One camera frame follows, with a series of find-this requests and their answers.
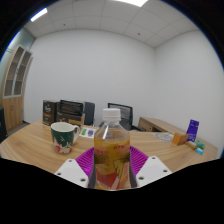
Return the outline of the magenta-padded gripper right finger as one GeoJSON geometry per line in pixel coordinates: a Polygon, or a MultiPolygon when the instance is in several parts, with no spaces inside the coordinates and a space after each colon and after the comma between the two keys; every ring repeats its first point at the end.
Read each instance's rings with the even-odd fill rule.
{"type": "Polygon", "coordinates": [[[130,147],[129,175],[132,188],[146,186],[170,174],[170,169],[157,156],[148,157],[139,149],[130,147]]]}

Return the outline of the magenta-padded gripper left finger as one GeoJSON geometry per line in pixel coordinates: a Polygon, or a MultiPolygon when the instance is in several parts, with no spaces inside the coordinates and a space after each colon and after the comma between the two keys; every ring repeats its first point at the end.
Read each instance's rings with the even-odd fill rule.
{"type": "Polygon", "coordinates": [[[55,175],[78,186],[93,189],[96,183],[94,149],[88,149],[76,159],[67,159],[55,175]]]}

